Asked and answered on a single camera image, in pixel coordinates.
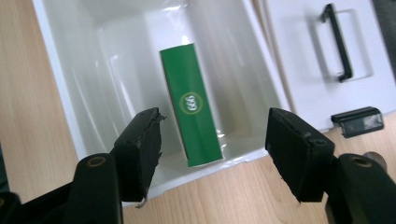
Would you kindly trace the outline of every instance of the black latch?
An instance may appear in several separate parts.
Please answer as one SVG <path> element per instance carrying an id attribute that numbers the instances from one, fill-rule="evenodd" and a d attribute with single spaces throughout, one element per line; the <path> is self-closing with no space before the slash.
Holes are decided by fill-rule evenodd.
<path id="1" fill-rule="evenodd" d="M 371 133 L 384 128 L 381 111 L 371 106 L 333 115 L 332 122 L 341 126 L 345 138 Z"/>

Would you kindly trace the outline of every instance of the black handle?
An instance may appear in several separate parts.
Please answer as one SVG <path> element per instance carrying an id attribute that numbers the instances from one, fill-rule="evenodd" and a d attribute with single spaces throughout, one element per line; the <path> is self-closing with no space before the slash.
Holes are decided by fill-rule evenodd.
<path id="1" fill-rule="evenodd" d="M 352 68 L 350 67 L 349 59 L 347 57 L 347 51 L 344 46 L 343 37 L 341 37 L 340 29 L 338 28 L 338 22 L 334 15 L 334 10 L 332 8 L 332 4 L 326 5 L 321 16 L 321 21 L 325 22 L 327 19 L 330 19 L 332 23 L 332 32 L 334 33 L 335 42 L 337 43 L 338 52 L 341 57 L 341 62 L 344 67 L 344 74 L 338 77 L 340 82 L 345 81 L 346 79 L 352 78 Z"/>

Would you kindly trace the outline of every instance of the wooden surface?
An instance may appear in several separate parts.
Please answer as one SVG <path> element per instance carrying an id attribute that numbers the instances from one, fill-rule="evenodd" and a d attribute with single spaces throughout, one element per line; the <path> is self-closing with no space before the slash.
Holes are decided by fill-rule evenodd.
<path id="1" fill-rule="evenodd" d="M 396 179 L 396 114 L 384 131 L 326 135 L 336 155 L 376 151 Z M 23 202 L 70 182 L 78 162 L 30 0 L 0 0 L 0 142 Z M 271 158 L 243 163 L 124 208 L 125 223 L 326 223 L 324 203 L 298 203 Z"/>

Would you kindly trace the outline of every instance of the green cardboard box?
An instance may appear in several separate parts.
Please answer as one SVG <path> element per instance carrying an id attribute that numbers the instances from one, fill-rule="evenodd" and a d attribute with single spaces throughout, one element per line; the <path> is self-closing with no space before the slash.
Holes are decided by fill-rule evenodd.
<path id="1" fill-rule="evenodd" d="M 161 50 L 163 70 L 188 165 L 222 159 L 193 44 Z"/>

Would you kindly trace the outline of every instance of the white lid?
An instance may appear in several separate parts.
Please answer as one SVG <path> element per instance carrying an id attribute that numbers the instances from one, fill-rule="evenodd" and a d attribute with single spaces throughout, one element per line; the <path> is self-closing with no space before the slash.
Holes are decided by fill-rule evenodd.
<path id="1" fill-rule="evenodd" d="M 396 87 L 370 0 L 332 2 L 353 78 L 337 80 L 343 66 L 329 21 L 319 19 L 327 1 L 262 0 L 267 36 L 293 112 L 319 130 L 331 115 L 373 106 L 396 109 Z"/>

